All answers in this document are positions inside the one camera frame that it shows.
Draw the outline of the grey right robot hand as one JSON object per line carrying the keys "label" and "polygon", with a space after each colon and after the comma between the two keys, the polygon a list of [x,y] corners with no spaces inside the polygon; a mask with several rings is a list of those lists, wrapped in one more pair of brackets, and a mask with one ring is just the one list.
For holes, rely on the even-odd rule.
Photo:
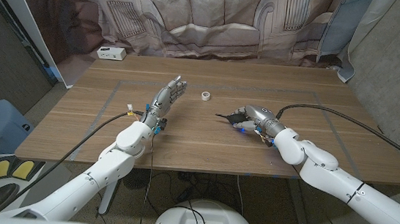
{"label": "grey right robot hand", "polygon": [[233,115],[235,116],[232,122],[234,128],[248,131],[259,128],[266,138],[274,138],[286,129],[270,110],[258,105],[240,107]]}

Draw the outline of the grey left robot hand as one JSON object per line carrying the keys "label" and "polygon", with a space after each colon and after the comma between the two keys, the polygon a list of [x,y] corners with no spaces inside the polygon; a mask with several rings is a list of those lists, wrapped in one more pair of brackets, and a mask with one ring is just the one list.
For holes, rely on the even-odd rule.
{"label": "grey left robot hand", "polygon": [[178,75],[164,86],[149,104],[148,110],[141,117],[141,122],[153,128],[170,110],[170,107],[178,100],[186,90],[187,82],[182,81]]}

